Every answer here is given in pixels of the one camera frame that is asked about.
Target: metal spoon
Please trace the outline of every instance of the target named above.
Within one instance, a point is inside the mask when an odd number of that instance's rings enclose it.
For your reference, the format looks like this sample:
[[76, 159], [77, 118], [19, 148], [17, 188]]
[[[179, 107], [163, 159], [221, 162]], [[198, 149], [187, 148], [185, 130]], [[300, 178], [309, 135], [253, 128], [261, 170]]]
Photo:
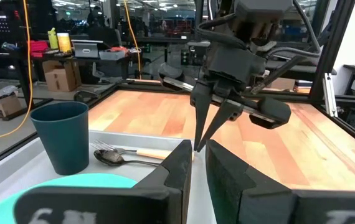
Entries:
[[123, 157], [115, 152], [110, 150], [99, 149], [93, 153], [96, 159], [104, 164], [109, 166], [122, 166], [128, 163], [139, 163], [139, 164], [146, 164], [150, 166], [159, 166], [159, 163], [156, 162], [145, 162], [145, 161], [126, 161]]

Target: wooden table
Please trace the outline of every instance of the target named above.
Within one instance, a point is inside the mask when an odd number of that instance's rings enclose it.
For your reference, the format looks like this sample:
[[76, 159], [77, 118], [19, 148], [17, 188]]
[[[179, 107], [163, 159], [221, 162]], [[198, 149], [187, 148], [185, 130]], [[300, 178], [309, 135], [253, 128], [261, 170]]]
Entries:
[[[243, 114], [213, 139], [292, 189], [355, 190], [355, 139], [311, 105], [290, 107], [282, 127], [267, 130]], [[187, 95], [120, 90], [90, 110], [89, 128], [193, 139], [196, 117]]]

